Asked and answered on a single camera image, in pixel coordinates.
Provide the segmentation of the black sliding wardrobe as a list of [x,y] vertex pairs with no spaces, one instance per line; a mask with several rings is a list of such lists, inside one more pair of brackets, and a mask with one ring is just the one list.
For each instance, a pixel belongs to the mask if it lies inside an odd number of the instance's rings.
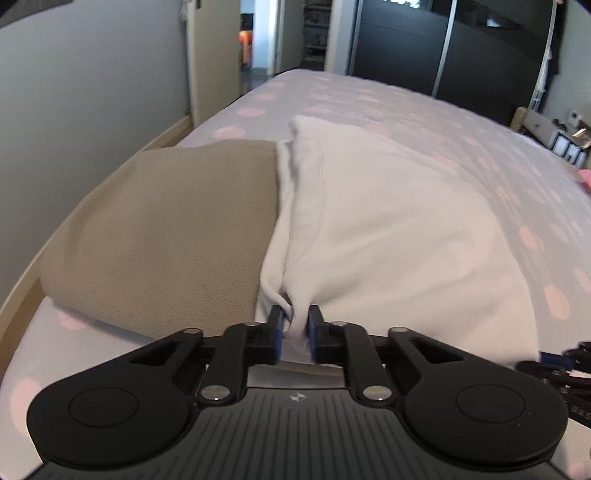
[[348,72],[507,125],[539,101],[556,10],[554,1],[360,1]]

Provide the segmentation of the white bedside shelf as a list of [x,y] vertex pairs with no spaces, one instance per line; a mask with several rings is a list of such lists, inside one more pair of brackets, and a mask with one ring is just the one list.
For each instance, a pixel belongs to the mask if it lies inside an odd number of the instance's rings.
[[590,158],[590,126],[581,119],[573,126],[569,122],[550,120],[536,111],[519,107],[510,128],[530,137],[578,169],[585,168]]

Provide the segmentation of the white cream sweatshirt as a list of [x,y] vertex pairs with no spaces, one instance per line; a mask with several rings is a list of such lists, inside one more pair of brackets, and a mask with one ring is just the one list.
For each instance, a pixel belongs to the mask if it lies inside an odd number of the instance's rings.
[[538,356],[524,275],[487,198],[452,168],[352,125],[290,120],[256,319],[287,313],[283,360],[311,360],[307,317],[401,326],[512,365]]

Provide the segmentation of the cream room door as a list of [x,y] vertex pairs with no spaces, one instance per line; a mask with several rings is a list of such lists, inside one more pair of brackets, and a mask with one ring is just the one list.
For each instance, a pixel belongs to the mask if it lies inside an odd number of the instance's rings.
[[239,26],[236,0],[186,3],[189,96],[195,126],[239,97]]

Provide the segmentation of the pink pillow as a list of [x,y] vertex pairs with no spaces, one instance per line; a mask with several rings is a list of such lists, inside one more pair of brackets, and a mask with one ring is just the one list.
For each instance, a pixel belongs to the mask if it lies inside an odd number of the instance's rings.
[[590,169],[580,169],[578,171],[578,180],[582,184],[591,188],[591,170]]

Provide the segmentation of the folded beige garment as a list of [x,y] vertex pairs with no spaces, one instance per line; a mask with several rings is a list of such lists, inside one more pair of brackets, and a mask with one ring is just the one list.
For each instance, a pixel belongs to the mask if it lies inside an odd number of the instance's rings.
[[186,327],[221,334],[256,314],[278,194],[269,141],[144,152],[55,232],[42,288],[63,307],[151,338]]

